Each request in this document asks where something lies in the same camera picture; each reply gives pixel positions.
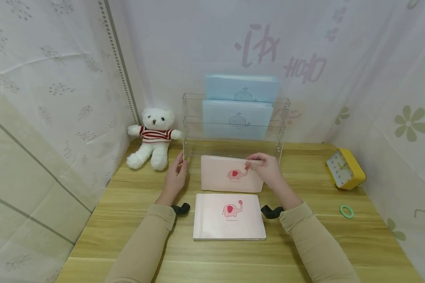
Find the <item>light blue book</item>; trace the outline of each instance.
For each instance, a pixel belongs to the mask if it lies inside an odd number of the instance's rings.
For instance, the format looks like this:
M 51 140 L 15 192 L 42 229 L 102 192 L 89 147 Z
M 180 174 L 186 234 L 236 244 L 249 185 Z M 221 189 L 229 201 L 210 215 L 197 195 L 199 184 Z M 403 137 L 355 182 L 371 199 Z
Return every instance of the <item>light blue book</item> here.
M 269 75 L 206 75 L 206 99 L 275 102 L 280 89 Z
M 270 103 L 203 101 L 203 132 L 213 139 L 264 140 L 274 108 Z

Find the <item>elephant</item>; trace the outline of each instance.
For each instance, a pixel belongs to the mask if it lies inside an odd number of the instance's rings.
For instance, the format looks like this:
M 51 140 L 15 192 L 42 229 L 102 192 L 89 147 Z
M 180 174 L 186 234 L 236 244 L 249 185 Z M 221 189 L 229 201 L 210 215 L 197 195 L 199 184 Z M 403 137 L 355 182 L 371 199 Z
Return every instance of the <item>elephant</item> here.
M 236 215 L 242 211 L 242 200 L 239 200 L 238 203 L 240 204 L 239 208 L 237 208 L 234 204 L 224 206 L 222 214 L 227 218 L 231 216 L 236 217 Z
M 241 177 L 246 176 L 247 173 L 249 172 L 249 167 L 244 167 L 244 170 L 246 171 L 245 173 L 241 172 L 240 170 L 231 170 L 230 172 L 228 172 L 228 179 L 233 180 L 233 179 L 241 179 Z

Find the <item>teddy bear leg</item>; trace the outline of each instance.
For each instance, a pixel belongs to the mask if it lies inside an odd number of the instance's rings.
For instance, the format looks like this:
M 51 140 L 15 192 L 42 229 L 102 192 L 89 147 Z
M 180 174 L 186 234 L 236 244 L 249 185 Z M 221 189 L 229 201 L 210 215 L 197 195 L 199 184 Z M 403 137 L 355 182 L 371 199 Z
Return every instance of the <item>teddy bear leg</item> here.
M 133 154 L 129 155 L 126 159 L 126 164 L 129 168 L 139 169 L 148 160 L 153 151 L 153 145 L 149 143 L 142 143 L 140 148 Z
M 168 143 L 154 143 L 155 149 L 151 156 L 151 166 L 154 170 L 164 170 L 167 167 Z

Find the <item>teddy bear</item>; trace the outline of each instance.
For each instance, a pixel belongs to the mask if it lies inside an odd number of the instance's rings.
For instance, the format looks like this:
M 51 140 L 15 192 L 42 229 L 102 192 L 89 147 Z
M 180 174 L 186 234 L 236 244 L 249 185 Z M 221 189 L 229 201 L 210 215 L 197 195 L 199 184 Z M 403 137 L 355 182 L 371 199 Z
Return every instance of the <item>teddy bear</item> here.
M 151 156 L 151 166 L 154 170 L 164 170 L 168 163 L 168 145 L 171 140 L 182 138 L 181 131 L 171 129 L 175 115 L 168 110 L 146 108 L 142 113 L 143 126 L 128 127 L 128 134 L 142 137 L 142 145 L 129 155 L 126 164 L 132 169 L 138 169 Z

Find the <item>wooden table surface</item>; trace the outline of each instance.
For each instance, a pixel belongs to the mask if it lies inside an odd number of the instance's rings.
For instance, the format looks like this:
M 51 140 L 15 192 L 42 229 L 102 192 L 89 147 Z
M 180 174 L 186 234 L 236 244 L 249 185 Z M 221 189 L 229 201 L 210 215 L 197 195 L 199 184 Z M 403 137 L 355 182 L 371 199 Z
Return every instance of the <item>wooden table surface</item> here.
M 126 166 L 126 157 L 139 146 L 137 140 L 129 147 L 58 283 L 104 282 L 120 250 L 159 196 L 164 172 L 154 171 L 149 163 L 139 170 Z M 179 143 L 170 146 L 170 163 L 180 150 Z M 325 161 L 334 150 L 326 143 L 286 143 L 281 158 L 285 179 L 340 243 L 362 282 L 422 282 L 364 191 L 341 191 L 333 185 Z M 154 282 L 310 282 L 295 245 L 277 219 L 264 219 L 265 241 L 194 242 L 197 193 L 202 193 L 200 175 L 192 173 L 178 202 L 189 203 L 191 211 L 177 218 Z M 278 206 L 266 185 L 258 196 L 262 206 Z M 355 211 L 354 218 L 340 214 L 342 204 Z

